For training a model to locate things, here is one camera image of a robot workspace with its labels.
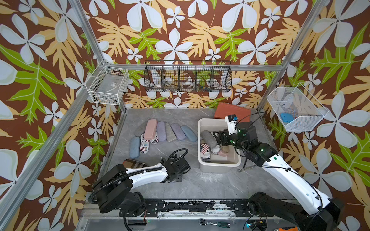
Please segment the cream plastic storage box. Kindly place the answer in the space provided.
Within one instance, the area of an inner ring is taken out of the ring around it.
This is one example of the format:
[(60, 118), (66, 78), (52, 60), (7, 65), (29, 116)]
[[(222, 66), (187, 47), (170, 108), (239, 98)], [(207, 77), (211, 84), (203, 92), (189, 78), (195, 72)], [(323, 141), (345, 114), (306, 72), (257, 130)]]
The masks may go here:
[(227, 173), (233, 167), (238, 167), (241, 164), (241, 156), (239, 156), (233, 146), (229, 146), (227, 156), (209, 154), (210, 162), (204, 162), (203, 157), (207, 156), (207, 152), (202, 152), (203, 147), (202, 137), (200, 134), (207, 130), (209, 132), (227, 130), (227, 123), (224, 119), (202, 118), (198, 121), (198, 161), (200, 170), (205, 173)]

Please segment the flag newspaper glasses case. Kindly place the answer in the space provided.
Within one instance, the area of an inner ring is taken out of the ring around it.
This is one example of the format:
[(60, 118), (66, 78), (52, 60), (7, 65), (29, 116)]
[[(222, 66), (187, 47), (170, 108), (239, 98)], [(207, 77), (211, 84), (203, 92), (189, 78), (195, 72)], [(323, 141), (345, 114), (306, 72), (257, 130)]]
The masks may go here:
[(149, 149), (150, 149), (150, 145), (151, 144), (156, 144), (159, 142), (159, 139), (158, 139), (158, 133), (156, 132), (155, 133), (155, 137), (154, 139), (152, 140), (146, 140), (144, 138), (144, 134), (141, 135), (141, 141), (140, 141), (140, 148), (139, 148), (139, 151), (140, 151), (140, 154), (147, 154), (149, 152)]

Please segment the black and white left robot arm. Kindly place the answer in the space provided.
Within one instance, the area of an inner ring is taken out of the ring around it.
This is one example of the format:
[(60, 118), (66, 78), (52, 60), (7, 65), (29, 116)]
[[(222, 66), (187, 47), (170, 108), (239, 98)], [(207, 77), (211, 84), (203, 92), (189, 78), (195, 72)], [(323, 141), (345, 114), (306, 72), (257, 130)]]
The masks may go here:
[(181, 182), (182, 175), (190, 170), (185, 158), (177, 155), (143, 168), (116, 165), (94, 184), (88, 202), (98, 205), (102, 214), (119, 209), (125, 215), (138, 217), (145, 212), (147, 203), (142, 194), (132, 192), (133, 189), (151, 183)]

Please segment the grey fabric glasses case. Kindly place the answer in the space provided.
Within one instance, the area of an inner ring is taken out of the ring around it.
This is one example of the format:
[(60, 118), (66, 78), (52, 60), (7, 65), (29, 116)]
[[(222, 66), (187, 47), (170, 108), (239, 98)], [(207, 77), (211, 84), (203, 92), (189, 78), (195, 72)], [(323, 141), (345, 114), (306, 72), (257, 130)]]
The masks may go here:
[(211, 149), (218, 146), (216, 138), (208, 130), (202, 131), (200, 136)]

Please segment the world map print glasses case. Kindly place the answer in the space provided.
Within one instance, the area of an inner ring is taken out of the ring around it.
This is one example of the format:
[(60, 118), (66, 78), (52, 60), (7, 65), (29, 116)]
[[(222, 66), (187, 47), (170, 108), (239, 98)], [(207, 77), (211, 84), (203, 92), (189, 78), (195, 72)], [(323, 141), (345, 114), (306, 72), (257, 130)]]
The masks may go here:
[[(215, 138), (215, 140), (217, 141), (217, 138), (216, 138), (216, 135), (214, 134), (214, 132), (211, 132), (211, 135)], [(221, 151), (221, 147), (219, 144), (217, 144), (215, 147), (211, 148), (211, 152), (213, 155), (219, 155), (219, 152)]]

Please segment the beige fabric glasses case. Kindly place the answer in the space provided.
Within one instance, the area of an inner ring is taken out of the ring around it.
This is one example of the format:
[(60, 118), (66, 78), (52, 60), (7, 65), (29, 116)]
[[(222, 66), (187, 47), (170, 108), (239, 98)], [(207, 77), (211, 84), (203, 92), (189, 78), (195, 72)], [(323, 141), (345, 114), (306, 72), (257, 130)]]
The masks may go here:
[(228, 154), (228, 153), (229, 153), (229, 146), (222, 146), (222, 145), (221, 145), (221, 150), (222, 150), (225, 154)]

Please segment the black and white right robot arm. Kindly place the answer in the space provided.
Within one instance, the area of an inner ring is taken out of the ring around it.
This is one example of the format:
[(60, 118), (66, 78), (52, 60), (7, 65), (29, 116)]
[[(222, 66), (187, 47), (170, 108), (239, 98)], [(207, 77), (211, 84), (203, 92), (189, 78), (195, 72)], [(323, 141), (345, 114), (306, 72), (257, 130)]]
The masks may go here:
[(252, 215), (273, 215), (297, 225), (302, 231), (332, 231), (341, 222), (345, 205), (315, 188), (285, 162), (268, 143), (260, 142), (250, 122), (229, 122), (224, 131), (212, 132), (217, 143), (231, 145), (256, 166), (272, 175), (297, 200), (297, 204), (257, 192), (248, 200)]

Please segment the plaid glasses case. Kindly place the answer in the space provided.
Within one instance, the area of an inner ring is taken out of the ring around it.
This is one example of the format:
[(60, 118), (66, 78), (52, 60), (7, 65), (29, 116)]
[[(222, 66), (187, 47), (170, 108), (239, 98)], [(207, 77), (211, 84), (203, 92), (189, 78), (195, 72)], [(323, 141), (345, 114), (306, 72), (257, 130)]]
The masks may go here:
[(135, 159), (126, 159), (123, 162), (123, 165), (125, 168), (132, 168), (132, 169), (148, 167), (146, 163), (135, 160)]

